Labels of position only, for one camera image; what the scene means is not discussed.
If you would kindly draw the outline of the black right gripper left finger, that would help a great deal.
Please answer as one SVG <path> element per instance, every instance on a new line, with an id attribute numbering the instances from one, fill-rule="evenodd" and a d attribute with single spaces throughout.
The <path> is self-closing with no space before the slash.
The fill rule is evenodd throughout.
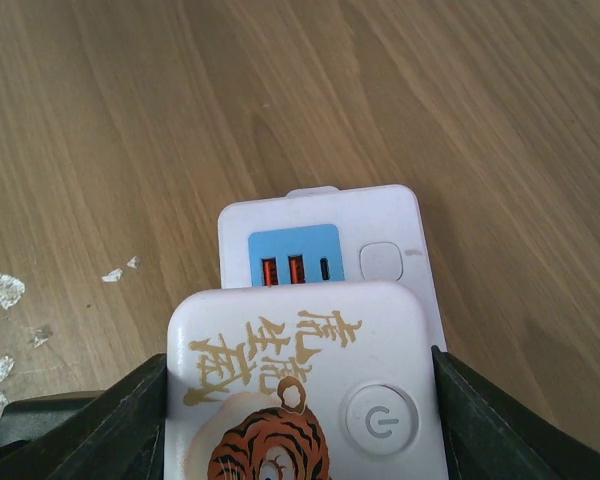
<path id="1" fill-rule="evenodd" d="M 166 357 L 109 389 L 15 401 L 0 419 L 0 479 L 161 479 Z"/>

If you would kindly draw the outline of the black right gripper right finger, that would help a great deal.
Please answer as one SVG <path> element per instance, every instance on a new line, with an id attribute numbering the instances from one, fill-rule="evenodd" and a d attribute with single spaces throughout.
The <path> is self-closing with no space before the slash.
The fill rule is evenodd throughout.
<path id="1" fill-rule="evenodd" d="M 432 348 L 451 479 L 600 479 L 600 453 Z"/>

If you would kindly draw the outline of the white cube adapter tiger sticker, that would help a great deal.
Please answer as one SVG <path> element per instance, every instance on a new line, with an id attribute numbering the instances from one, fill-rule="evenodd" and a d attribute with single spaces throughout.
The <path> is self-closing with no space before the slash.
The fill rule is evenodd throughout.
<path id="1" fill-rule="evenodd" d="M 167 338 L 168 479 L 445 479 L 424 310 L 387 281 L 208 290 Z"/>

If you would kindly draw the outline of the white power strip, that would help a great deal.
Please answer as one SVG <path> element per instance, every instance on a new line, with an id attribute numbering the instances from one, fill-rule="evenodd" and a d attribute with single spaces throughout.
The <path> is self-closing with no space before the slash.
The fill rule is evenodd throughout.
<path id="1" fill-rule="evenodd" d="M 297 189 L 233 203 L 218 218 L 221 285 L 396 281 L 447 348 L 418 199 L 403 185 Z"/>

